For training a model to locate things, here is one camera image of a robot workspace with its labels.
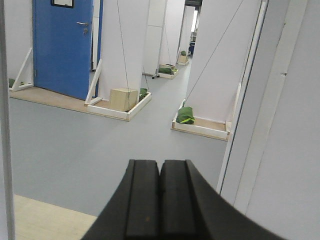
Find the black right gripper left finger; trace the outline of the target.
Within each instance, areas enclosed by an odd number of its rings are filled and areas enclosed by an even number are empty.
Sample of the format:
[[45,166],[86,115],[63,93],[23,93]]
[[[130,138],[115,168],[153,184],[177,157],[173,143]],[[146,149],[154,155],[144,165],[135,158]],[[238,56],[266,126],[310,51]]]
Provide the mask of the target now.
[[84,240],[155,240],[159,236],[159,169],[154,160],[128,163]]

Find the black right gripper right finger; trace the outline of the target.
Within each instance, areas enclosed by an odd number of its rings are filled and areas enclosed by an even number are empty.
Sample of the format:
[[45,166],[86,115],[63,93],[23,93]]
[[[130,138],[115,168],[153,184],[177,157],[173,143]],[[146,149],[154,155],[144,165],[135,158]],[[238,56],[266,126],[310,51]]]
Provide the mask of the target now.
[[160,173],[162,240],[279,240],[236,210],[191,160],[166,160]]

